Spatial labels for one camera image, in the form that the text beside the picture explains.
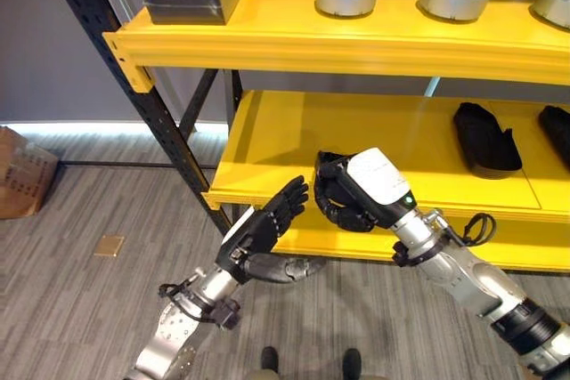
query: black cable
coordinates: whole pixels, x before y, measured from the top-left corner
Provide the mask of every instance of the black cable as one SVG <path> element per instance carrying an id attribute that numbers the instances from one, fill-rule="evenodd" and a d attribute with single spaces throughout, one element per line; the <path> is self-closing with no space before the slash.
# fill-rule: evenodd
<path id="1" fill-rule="evenodd" d="M 481 223 L 481 230 L 474 238 L 469 236 L 471 229 L 478 223 Z M 487 233 L 488 225 L 491 224 L 491 229 Z M 497 222 L 492 215 L 487 213 L 477 213 L 473 215 L 471 220 L 465 226 L 463 236 L 460 236 L 451 226 L 447 228 L 446 232 L 460 247 L 478 247 L 479 245 L 489 242 L 495 232 L 497 231 Z"/>
<path id="2" fill-rule="evenodd" d="M 182 307 L 182 305 L 178 302 L 178 300 L 175 299 L 175 296 L 178 293 L 185 294 L 185 292 L 188 290 L 189 285 L 190 281 L 188 279 L 185 280 L 182 284 L 162 284 L 159 287 L 159 297 L 160 298 L 167 297 L 168 300 L 170 300 L 174 304 L 174 306 L 178 308 L 179 311 L 181 311 L 184 315 L 186 315 L 188 318 L 192 320 L 195 320 L 197 322 L 205 322 L 207 324 L 216 323 L 216 321 L 211 318 L 198 318 L 190 314 L 188 311 L 186 311 L 186 309 L 184 309 L 184 307 Z"/>

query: yellow shelf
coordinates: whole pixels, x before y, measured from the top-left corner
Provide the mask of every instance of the yellow shelf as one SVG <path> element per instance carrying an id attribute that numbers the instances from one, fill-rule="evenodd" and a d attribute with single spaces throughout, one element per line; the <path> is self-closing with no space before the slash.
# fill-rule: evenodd
<path id="1" fill-rule="evenodd" d="M 471 77 L 570 85 L 570 33 L 539 22 L 533 0 L 491 0 L 474 23 L 432 20 L 417 0 L 378 0 L 332 19 L 314 0 L 240 0 L 225 26 L 154 25 L 146 9 L 105 38 L 133 88 L 141 66 Z"/>
<path id="2" fill-rule="evenodd" d="M 457 230 L 469 218 L 448 217 Z M 392 261 L 395 236 L 388 230 L 371 233 L 340 230 L 328 222 L 313 202 L 279 239 L 274 251 L 284 254 L 326 255 Z M 495 237 L 473 252 L 505 269 L 570 271 L 570 224 L 500 221 Z"/>
<path id="3" fill-rule="evenodd" d="M 513 125 L 525 164 L 504 180 L 477 178 L 464 165 L 452 116 L 465 100 L 394 95 L 252 91 L 244 95 L 210 191 L 222 203 L 261 206 L 288 180 L 314 181 L 318 150 L 380 147 L 409 180 L 422 209 L 443 208 L 462 230 L 477 212 L 500 232 L 478 255 L 503 267 L 570 270 L 570 172 L 536 124 L 541 104 L 477 101 Z M 389 260 L 389 232 L 338 230 L 312 200 L 276 247 L 310 255 Z"/>

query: gray wall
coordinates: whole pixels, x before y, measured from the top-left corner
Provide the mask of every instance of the gray wall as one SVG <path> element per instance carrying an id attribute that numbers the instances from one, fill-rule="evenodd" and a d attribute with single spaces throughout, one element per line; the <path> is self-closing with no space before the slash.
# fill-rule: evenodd
<path id="1" fill-rule="evenodd" d="M 64 0 L 0 3 L 0 120 L 136 120 L 138 116 Z M 170 69 L 177 99 L 164 97 L 176 117 L 200 70 Z M 420 77 L 361 77 L 243 72 L 246 88 L 420 94 Z M 570 103 L 567 86 L 442 79 L 436 96 L 473 96 Z M 224 121 L 217 79 L 201 120 Z"/>

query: black shoe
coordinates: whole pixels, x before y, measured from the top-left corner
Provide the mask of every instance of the black shoe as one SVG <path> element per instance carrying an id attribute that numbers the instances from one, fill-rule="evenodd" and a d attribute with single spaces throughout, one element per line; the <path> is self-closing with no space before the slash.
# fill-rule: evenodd
<path id="1" fill-rule="evenodd" d="M 362 359 L 356 349 L 348 349 L 342 359 L 342 377 L 344 380 L 358 380 L 362 373 Z"/>
<path id="2" fill-rule="evenodd" d="M 279 374 L 279 355 L 271 346 L 265 347 L 261 352 L 261 369 L 271 369 Z"/>

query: perforated metal post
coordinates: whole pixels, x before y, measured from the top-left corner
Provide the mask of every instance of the perforated metal post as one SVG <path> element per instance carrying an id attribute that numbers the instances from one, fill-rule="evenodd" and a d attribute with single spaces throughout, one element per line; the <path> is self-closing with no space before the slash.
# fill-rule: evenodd
<path id="1" fill-rule="evenodd" d="M 167 153 L 171 162 L 178 170 L 184 181 L 190 187 L 202 207 L 206 210 L 216 227 L 225 234 L 230 228 L 230 220 L 223 210 L 213 211 L 208 207 L 201 193 L 208 191 L 209 183 L 202 173 L 196 158 L 192 154 L 186 140 L 178 130 L 176 123 L 167 106 L 162 101 L 155 88 L 147 93 L 136 93 L 127 81 L 120 66 L 115 60 L 115 53 L 105 43 L 102 33 L 116 31 L 120 25 L 108 0 L 66 0 L 75 13 L 81 26 L 91 39 L 95 48 L 102 56 L 113 76 L 117 79 L 137 112 L 149 126 L 160 146 Z M 151 77 L 141 69 L 141 77 L 148 85 L 146 77 Z"/>

